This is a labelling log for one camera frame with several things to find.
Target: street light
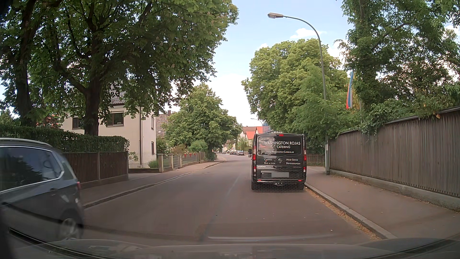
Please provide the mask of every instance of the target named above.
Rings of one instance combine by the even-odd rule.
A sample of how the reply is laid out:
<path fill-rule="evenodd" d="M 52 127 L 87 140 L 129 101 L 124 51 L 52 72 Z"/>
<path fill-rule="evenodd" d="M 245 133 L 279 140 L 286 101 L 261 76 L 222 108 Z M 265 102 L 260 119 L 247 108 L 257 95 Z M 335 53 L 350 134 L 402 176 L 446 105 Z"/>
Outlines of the street light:
<path fill-rule="evenodd" d="M 261 120 L 259 120 L 259 119 L 251 118 L 251 120 L 258 120 L 258 121 L 262 124 L 262 126 L 264 125 L 264 123 L 263 123 Z"/>
<path fill-rule="evenodd" d="M 323 58 L 322 58 L 321 39 L 320 39 L 319 34 L 316 31 L 316 29 L 311 24 L 309 24 L 308 22 L 306 22 L 306 21 L 304 21 L 302 19 L 299 19 L 299 18 L 285 16 L 285 15 L 282 15 L 282 14 L 279 14 L 279 13 L 274 13 L 274 12 L 271 12 L 271 13 L 267 14 L 267 16 L 268 16 L 268 18 L 271 18 L 271 19 L 291 18 L 291 19 L 294 19 L 294 20 L 299 20 L 299 21 L 302 21 L 302 22 L 308 24 L 308 26 L 310 26 L 315 31 L 315 33 L 316 33 L 316 35 L 318 37 L 319 55 L 320 55 L 320 58 L 321 58 L 322 94 L 323 94 L 324 99 L 327 100 L 327 98 L 326 98 L 326 78 L 324 76 L 324 61 L 323 61 Z M 324 145 L 324 158 L 325 158 L 325 164 L 326 164 L 326 175 L 329 175 L 329 155 L 328 155 L 328 152 L 329 152 L 329 140 L 328 140 L 328 134 L 326 133 L 325 145 Z"/>

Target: hedge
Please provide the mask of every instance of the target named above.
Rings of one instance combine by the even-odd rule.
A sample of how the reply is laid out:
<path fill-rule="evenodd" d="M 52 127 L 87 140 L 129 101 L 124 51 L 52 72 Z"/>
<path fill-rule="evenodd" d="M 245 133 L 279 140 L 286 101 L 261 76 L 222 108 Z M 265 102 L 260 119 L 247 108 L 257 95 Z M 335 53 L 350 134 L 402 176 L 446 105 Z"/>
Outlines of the hedge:
<path fill-rule="evenodd" d="M 121 136 L 91 136 L 61 129 L 0 125 L 0 137 L 48 143 L 65 153 L 128 151 L 129 140 Z"/>

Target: van rear window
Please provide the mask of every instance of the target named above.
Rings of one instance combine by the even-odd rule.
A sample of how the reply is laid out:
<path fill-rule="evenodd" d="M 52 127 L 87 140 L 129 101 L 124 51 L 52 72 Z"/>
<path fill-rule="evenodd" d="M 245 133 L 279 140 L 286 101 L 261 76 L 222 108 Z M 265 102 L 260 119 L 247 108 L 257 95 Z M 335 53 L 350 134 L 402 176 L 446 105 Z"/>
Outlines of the van rear window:
<path fill-rule="evenodd" d="M 257 154 L 270 156 L 302 154 L 301 137 L 259 137 Z"/>

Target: black van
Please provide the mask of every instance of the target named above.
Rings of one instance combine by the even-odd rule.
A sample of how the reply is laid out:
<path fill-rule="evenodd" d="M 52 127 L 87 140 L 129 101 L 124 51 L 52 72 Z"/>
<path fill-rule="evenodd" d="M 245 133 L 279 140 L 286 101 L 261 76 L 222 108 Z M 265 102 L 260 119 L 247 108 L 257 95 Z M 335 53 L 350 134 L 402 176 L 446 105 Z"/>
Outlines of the black van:
<path fill-rule="evenodd" d="M 305 136 L 300 134 L 256 134 L 252 155 L 251 189 L 260 185 L 292 185 L 303 189 L 306 180 Z"/>

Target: white house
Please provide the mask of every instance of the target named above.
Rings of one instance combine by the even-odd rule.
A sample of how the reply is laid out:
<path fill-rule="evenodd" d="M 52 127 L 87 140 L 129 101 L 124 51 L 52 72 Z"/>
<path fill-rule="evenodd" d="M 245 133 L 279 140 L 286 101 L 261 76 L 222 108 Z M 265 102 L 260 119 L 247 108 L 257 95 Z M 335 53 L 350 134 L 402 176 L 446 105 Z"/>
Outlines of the white house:
<path fill-rule="evenodd" d="M 156 117 L 150 115 L 141 120 L 137 115 L 131 118 L 126 115 L 124 102 L 118 98 L 112 99 L 110 118 L 107 124 L 99 120 L 99 136 L 122 136 L 129 140 L 129 151 L 135 152 L 138 160 L 130 160 L 129 167 L 149 167 L 148 163 L 156 159 Z M 79 118 L 69 117 L 64 120 L 62 129 L 76 133 L 84 133 Z"/>

